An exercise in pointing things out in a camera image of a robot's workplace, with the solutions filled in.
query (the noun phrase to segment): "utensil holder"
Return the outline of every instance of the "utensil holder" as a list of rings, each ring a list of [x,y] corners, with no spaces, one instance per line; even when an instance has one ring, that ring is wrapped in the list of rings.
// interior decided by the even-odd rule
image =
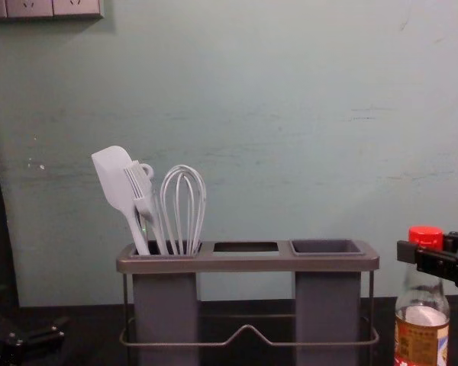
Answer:
[[[251,254],[268,251],[277,255]],[[365,242],[352,240],[203,242],[192,257],[137,255],[130,245],[117,260],[117,270],[124,275],[126,306],[121,342],[127,350],[139,350],[138,366],[199,366],[199,348],[226,347],[247,331],[269,347],[293,347],[296,366],[357,366],[357,348],[363,346],[369,347],[371,364],[372,346],[379,340],[373,328],[373,278],[378,268],[376,252]],[[199,342],[196,273],[212,271],[295,272],[295,341],[274,342],[245,324],[223,342]],[[363,271],[369,272],[369,338],[360,341]],[[128,332],[128,275],[133,276],[136,343],[130,342]]]

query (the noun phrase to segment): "red bottle cap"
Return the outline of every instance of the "red bottle cap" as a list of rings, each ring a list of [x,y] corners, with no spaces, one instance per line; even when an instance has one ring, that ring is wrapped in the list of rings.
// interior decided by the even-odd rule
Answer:
[[[411,226],[409,242],[432,250],[443,250],[443,230],[434,226]]]

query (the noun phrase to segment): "white whisk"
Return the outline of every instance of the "white whisk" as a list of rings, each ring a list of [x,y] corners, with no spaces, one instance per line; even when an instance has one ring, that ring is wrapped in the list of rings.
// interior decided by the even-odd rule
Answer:
[[[176,223],[176,235],[170,223],[167,195],[171,182],[175,183],[173,194],[173,210]],[[183,227],[180,215],[180,190],[186,187],[187,195],[187,221],[186,221],[186,245],[183,245]],[[194,255],[200,247],[200,232],[205,216],[205,205],[207,202],[207,191],[202,176],[193,168],[187,165],[174,166],[166,173],[161,184],[160,206],[163,212],[166,231],[168,232],[169,243],[175,255]]]

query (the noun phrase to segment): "painted wall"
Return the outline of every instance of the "painted wall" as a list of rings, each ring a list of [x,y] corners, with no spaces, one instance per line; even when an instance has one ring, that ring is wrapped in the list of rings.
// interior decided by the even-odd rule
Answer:
[[[121,301],[130,233],[90,160],[113,144],[158,177],[200,170],[206,239],[369,241],[379,296],[400,289],[410,224],[458,230],[458,0],[124,0],[106,14],[0,24],[22,305]],[[289,288],[288,274],[216,275],[202,297]]]

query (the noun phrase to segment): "spatula head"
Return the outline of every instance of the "spatula head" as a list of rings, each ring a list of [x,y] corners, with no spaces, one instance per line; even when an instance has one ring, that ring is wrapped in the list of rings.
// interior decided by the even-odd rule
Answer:
[[[118,196],[119,184],[126,184],[124,168],[132,164],[132,159],[120,146],[110,146],[92,154],[93,164],[100,179],[108,203],[117,210],[121,210],[122,202]]]

